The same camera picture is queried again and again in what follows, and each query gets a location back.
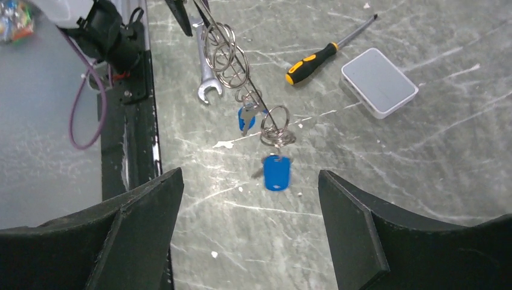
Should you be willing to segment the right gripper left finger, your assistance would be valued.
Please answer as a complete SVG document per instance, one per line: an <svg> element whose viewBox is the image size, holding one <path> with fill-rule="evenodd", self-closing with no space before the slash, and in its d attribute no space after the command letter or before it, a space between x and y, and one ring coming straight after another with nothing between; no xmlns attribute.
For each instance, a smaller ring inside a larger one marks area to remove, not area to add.
<svg viewBox="0 0 512 290"><path fill-rule="evenodd" d="M2 289L173 289L170 243L184 191L173 169L38 227L1 231Z"/></svg>

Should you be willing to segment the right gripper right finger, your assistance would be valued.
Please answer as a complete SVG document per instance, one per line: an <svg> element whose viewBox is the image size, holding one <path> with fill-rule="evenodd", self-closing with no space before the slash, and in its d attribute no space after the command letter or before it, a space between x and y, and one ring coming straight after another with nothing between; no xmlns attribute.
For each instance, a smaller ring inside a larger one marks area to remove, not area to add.
<svg viewBox="0 0 512 290"><path fill-rule="evenodd" d="M405 210L329 170L318 193L337 287L510 289L511 215L465 227Z"/></svg>

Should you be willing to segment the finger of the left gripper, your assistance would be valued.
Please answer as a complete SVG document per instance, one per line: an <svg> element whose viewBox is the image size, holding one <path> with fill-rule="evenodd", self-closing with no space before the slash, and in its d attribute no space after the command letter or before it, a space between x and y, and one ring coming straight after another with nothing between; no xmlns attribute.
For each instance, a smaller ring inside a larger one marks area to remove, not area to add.
<svg viewBox="0 0 512 290"><path fill-rule="evenodd" d="M194 4L200 14L200 17L203 20L203 25L205 28L209 28L210 22L207 15L204 11L210 11L209 3L207 0L194 0Z"/></svg>
<svg viewBox="0 0 512 290"><path fill-rule="evenodd" d="M191 24L189 21L188 13L185 8L186 1L184 0L165 0L165 3L167 4L168 8L172 12L175 20L181 27L182 31L184 32L184 35L188 37L192 37L192 29Z"/></svg>

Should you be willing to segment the blue key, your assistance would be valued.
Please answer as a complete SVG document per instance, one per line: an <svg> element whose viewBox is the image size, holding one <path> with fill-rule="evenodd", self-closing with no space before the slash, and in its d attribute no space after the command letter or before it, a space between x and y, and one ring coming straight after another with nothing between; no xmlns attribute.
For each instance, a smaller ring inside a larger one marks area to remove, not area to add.
<svg viewBox="0 0 512 290"><path fill-rule="evenodd" d="M242 132L242 136L246 136L248 130L255 123L255 116L259 113L267 114L268 111L262 105L256 105L255 103L250 103L246 106L242 106L238 111L238 123L239 128Z"/></svg>
<svg viewBox="0 0 512 290"><path fill-rule="evenodd" d="M291 181L293 159L285 155L269 155L261 159L262 167L251 175L257 179L263 177L267 190L280 192L287 189Z"/></svg>

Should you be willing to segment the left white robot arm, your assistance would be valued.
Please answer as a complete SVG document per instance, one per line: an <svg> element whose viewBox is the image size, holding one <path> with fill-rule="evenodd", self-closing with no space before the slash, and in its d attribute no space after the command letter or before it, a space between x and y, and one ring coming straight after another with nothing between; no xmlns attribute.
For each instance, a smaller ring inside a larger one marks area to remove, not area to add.
<svg viewBox="0 0 512 290"><path fill-rule="evenodd" d="M146 1L32 1L90 58L124 73L135 69L149 47L141 20Z"/></svg>

